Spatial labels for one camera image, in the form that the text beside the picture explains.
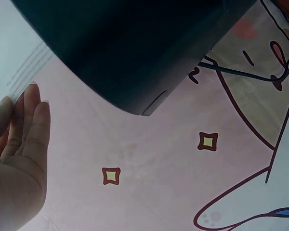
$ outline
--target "yellow square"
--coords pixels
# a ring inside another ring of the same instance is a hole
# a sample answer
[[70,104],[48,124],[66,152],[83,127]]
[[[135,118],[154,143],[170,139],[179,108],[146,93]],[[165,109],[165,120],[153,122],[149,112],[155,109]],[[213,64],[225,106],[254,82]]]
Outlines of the yellow square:
[[203,145],[208,147],[213,147],[213,138],[203,138]]
[[107,180],[116,181],[116,172],[106,172]]

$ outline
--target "diamond shape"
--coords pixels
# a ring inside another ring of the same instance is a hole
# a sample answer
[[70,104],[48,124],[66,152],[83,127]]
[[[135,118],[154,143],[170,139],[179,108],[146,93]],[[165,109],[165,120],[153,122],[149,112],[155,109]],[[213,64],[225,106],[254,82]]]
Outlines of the diamond shape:
[[218,133],[200,132],[200,141],[198,145],[199,150],[209,150],[215,152],[217,149]]
[[115,184],[119,185],[120,183],[120,173],[121,169],[119,167],[103,167],[103,185]]

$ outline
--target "paper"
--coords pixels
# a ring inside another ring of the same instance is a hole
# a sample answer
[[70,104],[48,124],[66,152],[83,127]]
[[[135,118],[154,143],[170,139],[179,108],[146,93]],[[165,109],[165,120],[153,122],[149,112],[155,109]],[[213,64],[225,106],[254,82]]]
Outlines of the paper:
[[10,0],[0,0],[0,100],[19,98],[54,53]]

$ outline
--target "black cable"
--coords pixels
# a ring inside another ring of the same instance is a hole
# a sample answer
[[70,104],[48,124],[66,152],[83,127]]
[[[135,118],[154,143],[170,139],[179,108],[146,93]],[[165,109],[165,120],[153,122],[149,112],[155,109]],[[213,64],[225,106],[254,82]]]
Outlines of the black cable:
[[233,69],[229,69],[229,68],[225,68],[225,67],[221,67],[221,66],[217,66],[217,65],[213,65],[213,64],[208,64],[208,63],[204,63],[204,62],[200,62],[198,64],[198,66],[201,66],[201,67],[204,67],[204,68],[208,68],[208,69],[211,69],[211,70],[215,70],[215,71],[226,72],[226,73],[233,74],[233,75],[254,78],[254,79],[265,81],[265,82],[279,82],[279,81],[283,81],[289,75],[289,68],[288,68],[289,59],[288,59],[288,61],[286,63],[286,67],[285,67],[284,73],[282,74],[281,77],[279,77],[277,79],[264,78],[264,77],[257,76],[257,75],[251,74],[251,73],[237,71],[237,70],[233,70]]
[[[281,9],[280,5],[277,3],[277,1],[275,0],[271,0],[272,3],[280,10],[280,12],[282,13],[282,15],[284,16],[284,18],[286,19],[286,21],[289,23],[289,19],[287,18],[286,14],[283,12],[283,10]],[[257,80],[261,80],[261,81],[265,81],[265,82],[282,82],[284,81],[287,76],[289,75],[289,59],[286,63],[285,66],[285,71],[282,74],[281,77],[277,78],[277,79],[270,79],[270,78],[264,78],[261,76],[257,76],[251,73],[247,73],[247,72],[242,72],[242,71],[237,71],[237,70],[233,70],[233,69],[229,69],[226,67],[221,67],[221,66],[217,66],[217,65],[213,65],[213,64],[208,64],[208,63],[204,63],[204,62],[200,62],[198,64],[198,66],[204,67],[204,68],[208,68],[211,70],[215,70],[215,71],[220,71],[220,72],[225,72],[225,73],[229,73],[232,75],[238,75],[238,76],[244,76],[244,77],[249,77],[249,78],[254,78]]]

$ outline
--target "black device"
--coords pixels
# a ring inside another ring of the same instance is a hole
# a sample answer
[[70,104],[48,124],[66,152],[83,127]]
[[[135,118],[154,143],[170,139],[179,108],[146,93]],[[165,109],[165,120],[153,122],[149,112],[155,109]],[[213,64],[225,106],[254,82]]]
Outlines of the black device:
[[149,116],[256,0],[13,0],[114,106]]

